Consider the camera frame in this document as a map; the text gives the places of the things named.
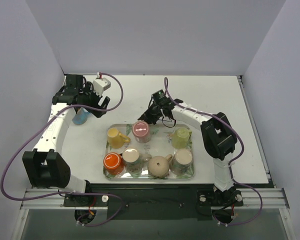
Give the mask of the blue butterfly mug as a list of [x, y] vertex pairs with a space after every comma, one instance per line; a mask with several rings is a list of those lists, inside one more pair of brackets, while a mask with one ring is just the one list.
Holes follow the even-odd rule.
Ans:
[[85, 108], [80, 108], [76, 115], [73, 117], [72, 119], [72, 122], [75, 124], [75, 125], [83, 125], [88, 117], [90, 116], [90, 113], [85, 109]]

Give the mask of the yellow mug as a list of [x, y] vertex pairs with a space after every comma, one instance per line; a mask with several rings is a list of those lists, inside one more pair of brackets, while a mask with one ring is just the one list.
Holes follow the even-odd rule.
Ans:
[[130, 143], [131, 139], [121, 133], [117, 128], [112, 127], [107, 131], [107, 142], [113, 149], [119, 149], [125, 143]]

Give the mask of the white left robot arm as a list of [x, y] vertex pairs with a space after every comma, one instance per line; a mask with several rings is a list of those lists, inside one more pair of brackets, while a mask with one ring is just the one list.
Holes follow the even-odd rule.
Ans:
[[83, 75], [66, 74], [65, 85], [53, 96], [50, 125], [45, 128], [32, 151], [22, 156], [26, 173], [35, 188], [58, 188], [76, 193], [75, 200], [82, 206], [89, 205], [93, 193], [86, 189], [87, 182], [71, 173], [62, 157], [62, 146], [70, 123], [82, 105], [92, 107], [90, 112], [97, 118], [105, 114], [110, 102], [102, 97], [111, 83], [105, 78], [87, 81]]

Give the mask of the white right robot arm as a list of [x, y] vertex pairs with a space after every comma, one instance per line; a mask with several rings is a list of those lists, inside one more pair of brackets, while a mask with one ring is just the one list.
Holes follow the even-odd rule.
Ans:
[[213, 158], [214, 201], [226, 204], [235, 190], [230, 161], [238, 141], [227, 116], [222, 112], [202, 113], [178, 98], [170, 99], [162, 89], [153, 93], [151, 100], [148, 109], [138, 118], [140, 121], [155, 125], [161, 117], [167, 117], [201, 131], [204, 148]]

